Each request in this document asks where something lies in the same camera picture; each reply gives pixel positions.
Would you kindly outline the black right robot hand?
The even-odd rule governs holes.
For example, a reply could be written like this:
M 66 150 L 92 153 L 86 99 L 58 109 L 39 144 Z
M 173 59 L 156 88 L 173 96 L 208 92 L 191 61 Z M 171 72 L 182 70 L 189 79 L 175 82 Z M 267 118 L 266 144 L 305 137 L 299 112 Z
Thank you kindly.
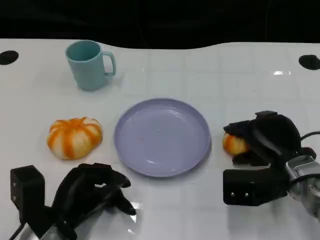
M 302 146 L 302 140 L 310 134 L 301 136 L 290 118 L 271 110 L 255 115 L 255 119 L 223 127 L 222 146 L 234 165 L 283 168 L 295 157 L 317 157 L 312 148 Z

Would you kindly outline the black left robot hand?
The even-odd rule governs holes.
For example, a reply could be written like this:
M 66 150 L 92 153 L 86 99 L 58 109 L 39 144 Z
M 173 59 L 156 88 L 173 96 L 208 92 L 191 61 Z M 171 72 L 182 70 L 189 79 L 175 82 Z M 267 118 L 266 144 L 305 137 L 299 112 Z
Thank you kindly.
M 129 216 L 136 215 L 122 192 L 130 186 L 130 180 L 110 165 L 81 163 L 74 167 L 60 183 L 50 207 L 58 236 L 76 240 L 75 229 L 100 210 L 117 208 Z

